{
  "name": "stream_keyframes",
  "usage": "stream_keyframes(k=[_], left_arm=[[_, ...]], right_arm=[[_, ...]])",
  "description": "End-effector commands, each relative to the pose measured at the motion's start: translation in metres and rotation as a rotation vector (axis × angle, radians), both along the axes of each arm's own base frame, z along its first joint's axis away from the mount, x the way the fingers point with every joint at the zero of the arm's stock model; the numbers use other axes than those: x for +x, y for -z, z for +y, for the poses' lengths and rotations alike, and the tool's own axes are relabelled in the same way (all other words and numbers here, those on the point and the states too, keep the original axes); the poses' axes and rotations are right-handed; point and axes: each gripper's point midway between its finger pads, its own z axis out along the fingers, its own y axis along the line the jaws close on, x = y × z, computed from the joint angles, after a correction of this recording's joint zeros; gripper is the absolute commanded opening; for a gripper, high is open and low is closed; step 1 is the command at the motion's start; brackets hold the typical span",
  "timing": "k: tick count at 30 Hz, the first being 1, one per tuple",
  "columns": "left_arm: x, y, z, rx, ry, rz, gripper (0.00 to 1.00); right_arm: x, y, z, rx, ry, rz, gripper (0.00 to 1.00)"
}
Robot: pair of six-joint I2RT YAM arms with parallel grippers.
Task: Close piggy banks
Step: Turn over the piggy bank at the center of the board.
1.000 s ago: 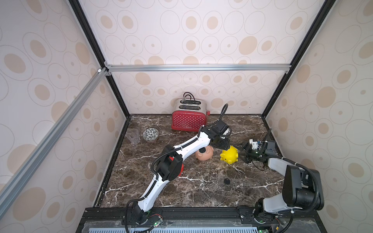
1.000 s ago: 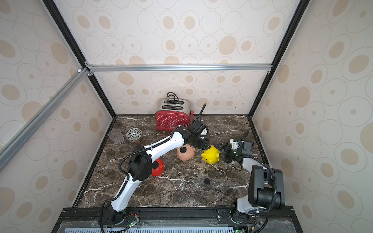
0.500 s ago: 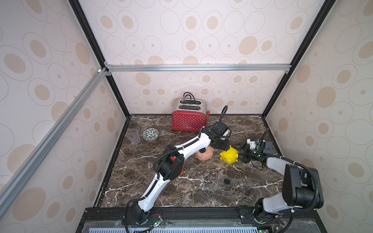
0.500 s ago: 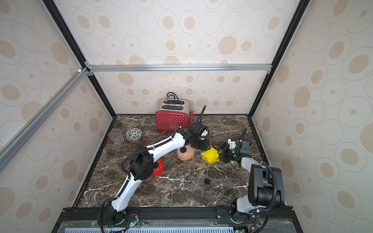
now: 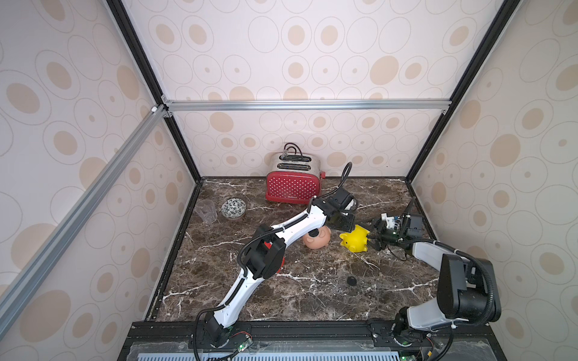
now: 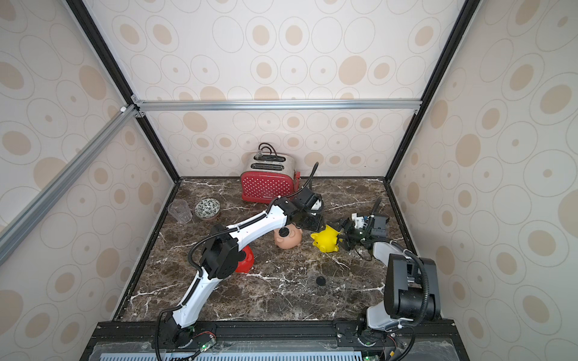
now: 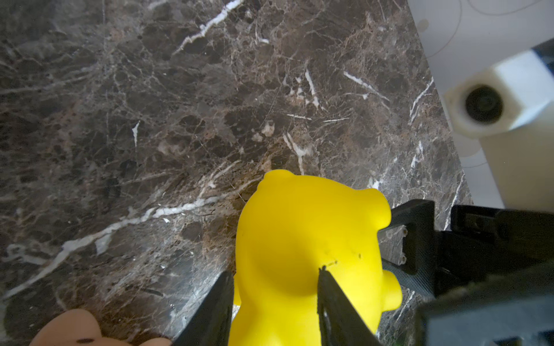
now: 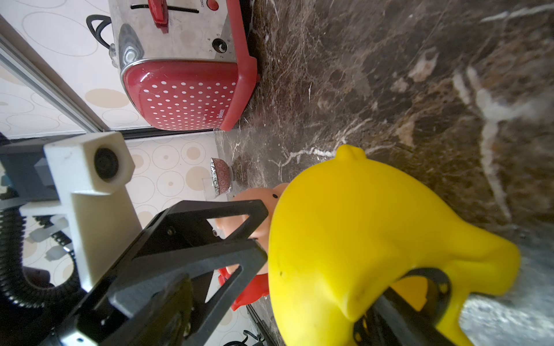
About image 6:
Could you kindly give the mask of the yellow piggy bank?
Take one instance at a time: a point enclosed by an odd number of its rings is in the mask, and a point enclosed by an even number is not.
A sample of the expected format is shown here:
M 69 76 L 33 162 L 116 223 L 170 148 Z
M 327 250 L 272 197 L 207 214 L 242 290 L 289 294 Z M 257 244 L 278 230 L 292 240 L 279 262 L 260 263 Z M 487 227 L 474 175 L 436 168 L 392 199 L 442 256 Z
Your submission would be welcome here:
M 338 237 L 340 232 L 330 226 L 326 226 L 320 233 L 311 234 L 313 245 L 324 254 L 339 251 Z

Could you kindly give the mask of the pink piggy bank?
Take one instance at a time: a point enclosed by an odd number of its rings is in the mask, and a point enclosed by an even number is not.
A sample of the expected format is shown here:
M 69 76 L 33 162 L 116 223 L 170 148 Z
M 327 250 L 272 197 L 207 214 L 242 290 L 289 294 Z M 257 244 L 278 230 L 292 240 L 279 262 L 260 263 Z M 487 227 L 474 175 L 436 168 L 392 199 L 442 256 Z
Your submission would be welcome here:
M 297 228 L 294 224 L 288 224 L 287 226 L 291 231 L 291 234 L 286 238 L 281 238 L 278 235 L 278 231 L 281 229 L 274 230 L 274 242 L 275 245 L 281 249 L 287 250 L 295 248 L 302 242 L 303 231 Z

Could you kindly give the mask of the red piggy bank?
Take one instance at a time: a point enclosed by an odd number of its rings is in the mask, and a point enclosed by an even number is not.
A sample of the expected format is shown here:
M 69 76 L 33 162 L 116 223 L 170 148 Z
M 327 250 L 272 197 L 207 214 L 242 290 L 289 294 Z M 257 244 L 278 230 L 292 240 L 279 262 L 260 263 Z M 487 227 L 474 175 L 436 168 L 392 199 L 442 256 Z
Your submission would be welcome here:
M 236 273 L 247 274 L 251 271 L 254 266 L 254 253 L 250 246 L 245 246 L 236 256 L 238 261 L 236 266 Z

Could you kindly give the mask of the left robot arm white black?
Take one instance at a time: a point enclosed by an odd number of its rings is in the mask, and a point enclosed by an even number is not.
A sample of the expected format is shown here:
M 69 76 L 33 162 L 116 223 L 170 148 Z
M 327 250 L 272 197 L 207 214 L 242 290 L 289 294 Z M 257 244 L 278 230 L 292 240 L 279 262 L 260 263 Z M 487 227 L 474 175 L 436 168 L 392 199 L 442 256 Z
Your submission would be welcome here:
M 279 196 L 265 211 L 239 224 L 213 227 L 211 234 L 197 242 L 188 253 L 188 263 L 197 271 L 183 299 L 162 310 L 156 321 L 154 349 L 181 348 L 190 344 L 190 328 L 221 281 L 232 275 L 251 242 L 293 224 L 302 230 L 317 232 L 322 228 L 322 195 L 304 187 L 295 194 Z

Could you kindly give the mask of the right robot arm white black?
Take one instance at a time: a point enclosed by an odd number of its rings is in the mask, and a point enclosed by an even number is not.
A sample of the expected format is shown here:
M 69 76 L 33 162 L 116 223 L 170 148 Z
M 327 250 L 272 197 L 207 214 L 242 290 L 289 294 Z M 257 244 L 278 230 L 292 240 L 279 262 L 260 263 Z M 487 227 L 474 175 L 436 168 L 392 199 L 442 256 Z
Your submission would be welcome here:
M 418 257 L 390 239 L 388 223 L 389 217 L 380 214 L 353 214 L 337 222 L 340 246 L 347 251 L 363 247 L 387 267 L 383 300 L 367 308 L 358 320 L 358 339 L 367 345 L 387 333 L 441 319 L 435 261 Z

